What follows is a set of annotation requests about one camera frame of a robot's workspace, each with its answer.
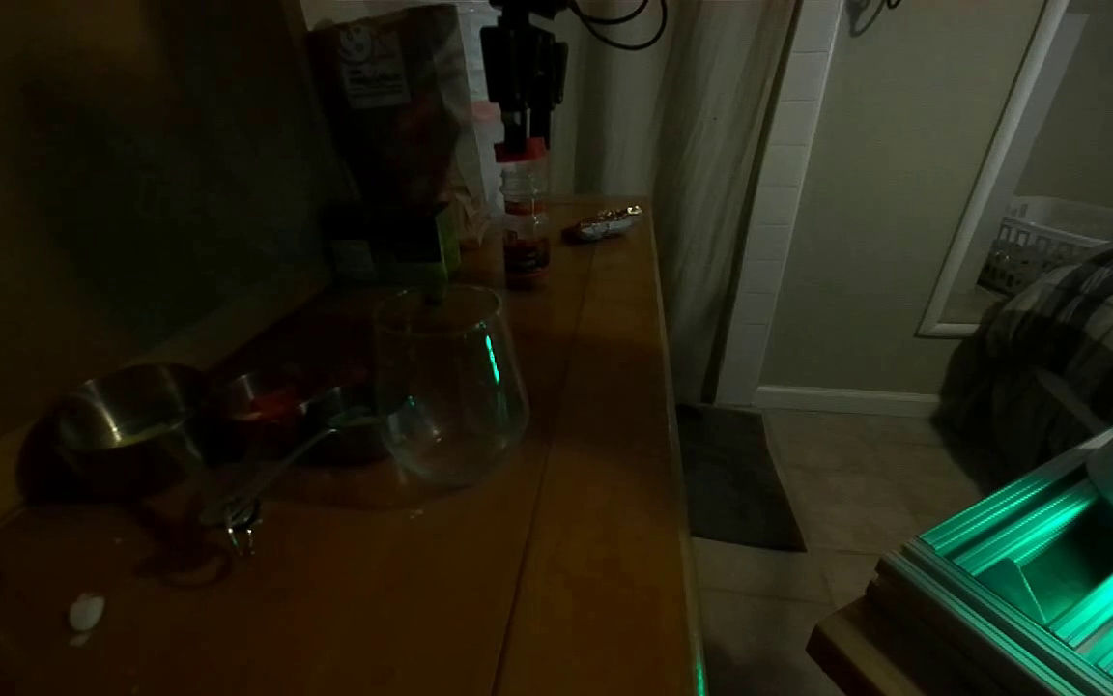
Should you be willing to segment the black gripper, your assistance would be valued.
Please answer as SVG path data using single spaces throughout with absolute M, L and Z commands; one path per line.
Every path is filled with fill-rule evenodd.
M 503 109 L 503 145 L 548 145 L 548 111 L 566 97 L 570 47 L 530 10 L 503 10 L 481 33 L 489 97 Z

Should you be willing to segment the green aluminium robot base frame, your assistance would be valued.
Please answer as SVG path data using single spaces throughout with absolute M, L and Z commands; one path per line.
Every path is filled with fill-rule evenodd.
M 1113 696 L 1113 507 L 1070 450 L 882 557 L 811 662 L 848 696 Z

